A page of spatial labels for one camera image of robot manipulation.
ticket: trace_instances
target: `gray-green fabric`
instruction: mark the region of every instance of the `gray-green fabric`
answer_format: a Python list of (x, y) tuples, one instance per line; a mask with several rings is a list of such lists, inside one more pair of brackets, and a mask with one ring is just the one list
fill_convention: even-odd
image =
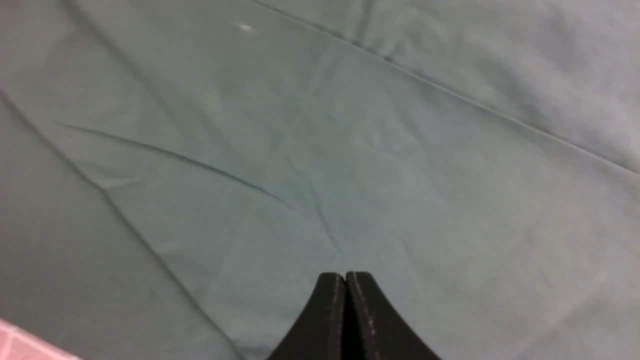
[[(4, 195), (1, 244), (24, 248), (0, 259), (66, 249), (0, 273), (8, 303), (99, 259), (51, 276), (93, 299), (60, 305), (55, 326), (83, 329), (69, 350), (264, 359), (319, 272), (357, 269), (445, 360), (635, 359), (640, 7), (618, 2), (3, 2), (0, 131), (27, 131), (19, 117), (58, 152), (3, 144), (26, 170), (0, 173), (24, 194)], [(65, 231), (21, 240), (40, 222)], [(168, 313), (135, 310), (153, 301)]]

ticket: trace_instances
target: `black rubber tip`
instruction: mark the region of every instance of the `black rubber tip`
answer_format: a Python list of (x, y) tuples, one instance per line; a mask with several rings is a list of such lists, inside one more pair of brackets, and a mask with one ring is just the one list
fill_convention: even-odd
[[(362, 353), (345, 341), (345, 360), (440, 360), (400, 317), (370, 273), (347, 273), (347, 288), (346, 313), (355, 314)], [(352, 328), (348, 323), (346, 318), (345, 327)]]
[(320, 274), (307, 305), (269, 360), (340, 360), (344, 295), (342, 276)]

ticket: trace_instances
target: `black plastic object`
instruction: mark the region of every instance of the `black plastic object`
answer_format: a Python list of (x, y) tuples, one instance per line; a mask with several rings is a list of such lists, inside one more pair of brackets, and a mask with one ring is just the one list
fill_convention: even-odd
[(387, 300), (373, 276), (350, 272), (346, 285), (324, 273), (269, 360), (440, 360)]
[(404, 322), (370, 273), (348, 273), (347, 288), (351, 303), (346, 307), (353, 307), (363, 354), (346, 352), (345, 360), (440, 360)]
[(320, 274), (307, 305), (269, 360), (340, 360), (344, 279)]

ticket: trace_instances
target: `pink tile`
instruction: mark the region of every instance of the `pink tile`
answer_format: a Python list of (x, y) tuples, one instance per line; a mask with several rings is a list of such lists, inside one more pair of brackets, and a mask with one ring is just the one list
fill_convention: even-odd
[(71, 360), (76, 357), (0, 320), (0, 360)]

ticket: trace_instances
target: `pink surface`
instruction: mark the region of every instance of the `pink surface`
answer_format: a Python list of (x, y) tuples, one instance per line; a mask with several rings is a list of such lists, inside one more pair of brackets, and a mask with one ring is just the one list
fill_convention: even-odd
[(0, 319), (0, 360), (79, 360)]

